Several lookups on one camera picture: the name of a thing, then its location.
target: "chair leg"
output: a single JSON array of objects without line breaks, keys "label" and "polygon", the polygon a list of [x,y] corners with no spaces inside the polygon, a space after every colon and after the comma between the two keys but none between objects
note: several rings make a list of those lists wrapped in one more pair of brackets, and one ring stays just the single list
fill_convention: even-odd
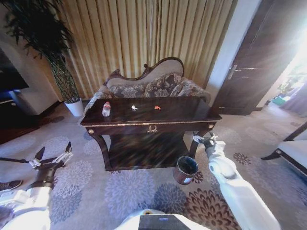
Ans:
[{"label": "chair leg", "polygon": [[269,155],[267,157],[261,157],[261,160],[268,161],[268,160],[280,158],[280,153],[281,153],[281,151],[279,149],[277,149],[271,155]]}]

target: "small white object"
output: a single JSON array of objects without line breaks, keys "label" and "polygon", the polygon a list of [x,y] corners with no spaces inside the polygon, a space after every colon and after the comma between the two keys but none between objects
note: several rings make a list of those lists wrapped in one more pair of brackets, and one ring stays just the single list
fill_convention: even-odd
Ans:
[{"label": "small white object", "polygon": [[29,161],[29,164],[32,166],[32,168],[41,166],[41,163],[38,159],[34,158],[33,160]]},{"label": "small white object", "polygon": [[193,140],[196,141],[197,143],[199,143],[201,139],[204,139],[204,138],[197,136],[197,135],[193,136]]},{"label": "small white object", "polygon": [[57,158],[55,158],[52,163],[59,163],[60,161],[63,161],[65,165],[67,161],[73,156],[71,152],[65,152],[61,155],[59,155]]},{"label": "small white object", "polygon": [[67,106],[67,108],[69,109],[69,111],[72,113],[73,116],[83,115],[84,110],[81,98],[79,101],[75,103],[70,103],[70,104],[65,103],[65,105]]},{"label": "small white object", "polygon": [[138,110],[138,108],[135,107],[135,105],[132,105],[132,106],[131,106],[131,109],[132,109],[133,111]]}]

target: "table leg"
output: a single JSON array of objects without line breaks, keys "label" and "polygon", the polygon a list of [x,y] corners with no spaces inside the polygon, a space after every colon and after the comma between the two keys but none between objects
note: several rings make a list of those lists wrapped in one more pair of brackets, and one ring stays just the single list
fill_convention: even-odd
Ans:
[{"label": "table leg", "polygon": [[[196,135],[203,137],[209,131],[210,131],[210,129],[198,131]],[[191,147],[190,147],[190,152],[189,152],[190,157],[193,158],[193,159],[195,158],[197,146],[198,146],[198,143],[193,140],[192,144],[191,144]]]},{"label": "table leg", "polygon": [[101,149],[102,157],[105,162],[105,169],[110,170],[111,164],[110,164],[110,159],[109,159],[109,151],[107,150],[105,139],[102,136],[96,135],[96,134],[92,134],[91,136],[97,141]]},{"label": "table leg", "polygon": [[280,158],[281,157],[280,153],[281,153],[281,151],[279,149],[277,149],[272,154],[270,154],[269,156],[261,157],[261,160],[268,161],[268,160]]}]

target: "floral carpet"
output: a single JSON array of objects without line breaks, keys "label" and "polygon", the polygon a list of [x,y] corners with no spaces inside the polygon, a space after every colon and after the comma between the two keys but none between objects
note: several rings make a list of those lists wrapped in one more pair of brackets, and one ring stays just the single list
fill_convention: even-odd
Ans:
[{"label": "floral carpet", "polygon": [[[307,229],[306,177],[283,159],[260,159],[305,120],[273,104],[248,116],[222,117],[213,131],[226,143],[226,156],[284,230]],[[98,144],[62,104],[46,120],[40,129],[0,145],[0,156],[32,159],[45,146],[44,158],[49,158],[60,155],[71,141],[74,156],[56,173],[52,230],[111,230],[127,215],[145,208],[182,214],[212,230],[241,229],[209,171],[203,146],[196,153],[198,173],[191,184],[180,185],[172,176],[173,168],[106,172]],[[184,140],[189,147],[191,133]],[[34,179],[30,165],[4,161],[0,165],[2,182],[21,179],[25,189]]]}]

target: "white chair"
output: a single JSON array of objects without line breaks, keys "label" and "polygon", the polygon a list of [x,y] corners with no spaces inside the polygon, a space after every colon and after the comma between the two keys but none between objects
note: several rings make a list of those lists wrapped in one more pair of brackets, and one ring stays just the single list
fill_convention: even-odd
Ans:
[{"label": "white chair", "polygon": [[307,122],[290,134],[277,149],[262,160],[272,160],[283,157],[302,173],[307,175]]}]

